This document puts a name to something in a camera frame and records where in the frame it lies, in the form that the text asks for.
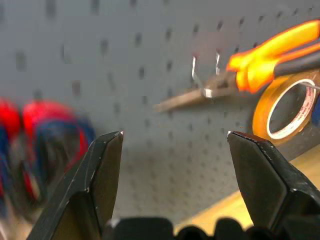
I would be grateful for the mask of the orange black needle-nose pliers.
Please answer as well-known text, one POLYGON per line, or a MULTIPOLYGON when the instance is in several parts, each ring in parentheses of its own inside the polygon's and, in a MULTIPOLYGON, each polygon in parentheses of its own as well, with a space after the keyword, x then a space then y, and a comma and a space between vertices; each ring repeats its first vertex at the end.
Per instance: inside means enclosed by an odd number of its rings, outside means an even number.
POLYGON ((240 92, 254 94, 276 78, 315 69, 320 69, 320 18, 295 25, 250 50, 232 55, 225 71, 203 83, 213 90, 213 98, 202 96, 197 87, 154 108, 164 112, 240 92))

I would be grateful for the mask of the red blue handled scissors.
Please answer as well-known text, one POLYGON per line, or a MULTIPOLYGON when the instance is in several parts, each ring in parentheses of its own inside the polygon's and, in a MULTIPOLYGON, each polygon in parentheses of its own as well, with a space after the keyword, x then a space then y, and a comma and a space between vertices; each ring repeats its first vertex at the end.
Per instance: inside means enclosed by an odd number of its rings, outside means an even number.
POLYGON ((0 98, 0 216, 7 216, 10 201, 34 223, 60 177, 95 138, 92 125, 61 103, 39 100, 18 109, 0 98))

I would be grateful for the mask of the silver loop pegboard hook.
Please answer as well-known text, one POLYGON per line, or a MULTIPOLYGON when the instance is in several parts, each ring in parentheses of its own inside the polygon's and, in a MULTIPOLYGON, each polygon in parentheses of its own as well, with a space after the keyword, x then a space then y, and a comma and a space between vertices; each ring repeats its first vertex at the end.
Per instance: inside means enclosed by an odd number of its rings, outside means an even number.
MULTIPOLYGON (((217 77, 220 74, 219 62, 220 62, 220 53, 217 51, 215 53, 215 74, 214 74, 214 77, 217 77)), ((192 56, 191 78, 194 81, 194 83, 197 85, 197 87, 200 89, 201 95, 207 99, 212 99, 213 98, 213 90, 207 86, 204 86, 203 82, 197 76, 196 68, 197 68, 197 57, 195 55, 193 55, 192 56)))

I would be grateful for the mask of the grey metal pegboard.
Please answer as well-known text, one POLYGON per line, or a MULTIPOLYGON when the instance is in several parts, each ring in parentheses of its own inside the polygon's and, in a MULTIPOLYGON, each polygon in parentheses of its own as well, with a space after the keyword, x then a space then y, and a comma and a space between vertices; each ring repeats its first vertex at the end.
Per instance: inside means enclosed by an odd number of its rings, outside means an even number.
POLYGON ((228 131, 250 132, 259 95, 173 112, 232 54, 320 17, 320 0, 0 0, 0 97, 54 100, 97 135, 124 132, 114 217, 178 224, 237 191, 228 131))

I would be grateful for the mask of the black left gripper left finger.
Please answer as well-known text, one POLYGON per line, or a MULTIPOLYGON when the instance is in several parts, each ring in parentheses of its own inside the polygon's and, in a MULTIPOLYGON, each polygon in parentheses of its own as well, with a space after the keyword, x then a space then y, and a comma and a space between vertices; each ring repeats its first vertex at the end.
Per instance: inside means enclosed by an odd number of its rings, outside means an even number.
POLYGON ((98 137, 59 181, 26 240, 102 240, 112 218, 124 134, 98 137))

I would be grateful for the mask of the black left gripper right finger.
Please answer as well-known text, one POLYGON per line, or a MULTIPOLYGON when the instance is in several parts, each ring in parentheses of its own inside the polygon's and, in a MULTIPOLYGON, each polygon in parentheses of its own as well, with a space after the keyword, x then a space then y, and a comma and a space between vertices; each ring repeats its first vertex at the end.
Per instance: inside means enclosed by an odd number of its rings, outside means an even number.
POLYGON ((278 230, 288 216, 320 217, 320 190, 268 140, 227 135, 239 191, 256 226, 278 230))

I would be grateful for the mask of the yellow tape roll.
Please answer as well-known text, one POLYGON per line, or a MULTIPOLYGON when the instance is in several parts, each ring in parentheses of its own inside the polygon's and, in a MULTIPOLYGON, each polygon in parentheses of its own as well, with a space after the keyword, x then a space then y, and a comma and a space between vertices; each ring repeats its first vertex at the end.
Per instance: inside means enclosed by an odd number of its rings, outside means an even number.
POLYGON ((252 119, 253 134, 272 142, 276 146, 291 140, 311 120, 312 111, 318 97, 314 87, 318 84, 320 84, 319 70, 282 76, 275 79, 265 89, 256 105, 252 119), (310 84, 310 86, 306 87, 303 105, 288 125, 276 132, 271 132, 271 117, 276 106, 284 95, 298 84, 310 84))

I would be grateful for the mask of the blue tape roll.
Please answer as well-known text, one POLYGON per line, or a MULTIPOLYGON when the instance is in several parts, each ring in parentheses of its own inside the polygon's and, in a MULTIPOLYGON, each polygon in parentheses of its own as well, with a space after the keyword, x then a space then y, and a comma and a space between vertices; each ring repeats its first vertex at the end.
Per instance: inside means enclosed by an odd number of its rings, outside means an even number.
POLYGON ((317 99, 312 114, 311 114, 311 122, 317 128, 320 129, 320 97, 317 99))

